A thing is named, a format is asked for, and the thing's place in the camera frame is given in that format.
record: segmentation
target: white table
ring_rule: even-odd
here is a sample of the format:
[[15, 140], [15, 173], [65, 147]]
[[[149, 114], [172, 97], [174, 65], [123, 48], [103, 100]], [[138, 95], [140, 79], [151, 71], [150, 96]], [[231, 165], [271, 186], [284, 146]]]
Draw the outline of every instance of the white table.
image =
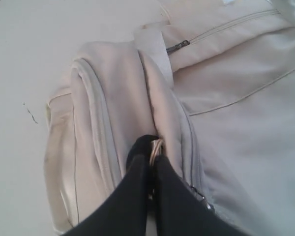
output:
[[77, 49], [163, 18], [156, 0], [0, 0], [0, 236], [54, 235], [45, 104]]

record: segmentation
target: beige bag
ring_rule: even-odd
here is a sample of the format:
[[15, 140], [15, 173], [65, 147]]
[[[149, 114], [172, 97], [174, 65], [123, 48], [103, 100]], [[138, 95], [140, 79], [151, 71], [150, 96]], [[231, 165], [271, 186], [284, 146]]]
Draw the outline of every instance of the beige bag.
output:
[[48, 110], [59, 234], [114, 191], [135, 140], [158, 134], [219, 217], [250, 235], [295, 236], [295, 27], [268, 1], [177, 16], [134, 42], [86, 44]]

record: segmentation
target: metal zipper pull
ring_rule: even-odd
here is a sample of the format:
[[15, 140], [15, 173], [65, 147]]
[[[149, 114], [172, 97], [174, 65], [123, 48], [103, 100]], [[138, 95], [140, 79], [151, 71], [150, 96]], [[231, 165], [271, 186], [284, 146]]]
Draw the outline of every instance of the metal zipper pull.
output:
[[185, 40], [185, 41], [182, 41], [181, 43], [179, 44], [176, 44], [175, 46], [172, 46], [170, 48], [167, 48], [166, 51], [167, 51], [167, 54], [172, 54], [176, 51], [178, 51], [180, 48], [183, 48], [183, 47], [186, 47], [190, 44], [190, 42], [188, 40]]

